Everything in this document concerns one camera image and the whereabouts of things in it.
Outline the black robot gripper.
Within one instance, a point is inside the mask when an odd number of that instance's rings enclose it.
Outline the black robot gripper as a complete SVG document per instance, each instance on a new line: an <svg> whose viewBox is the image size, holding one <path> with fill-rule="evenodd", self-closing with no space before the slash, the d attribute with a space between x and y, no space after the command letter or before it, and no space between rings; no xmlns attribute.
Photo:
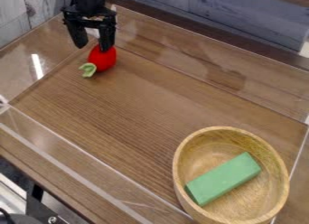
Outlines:
<svg viewBox="0 0 309 224"><path fill-rule="evenodd" d="M76 47L80 49L88 43L84 28L94 28L99 29L100 51L109 51L115 44L117 12L106 7L106 0L72 0L62 12L64 25Z"/></svg>

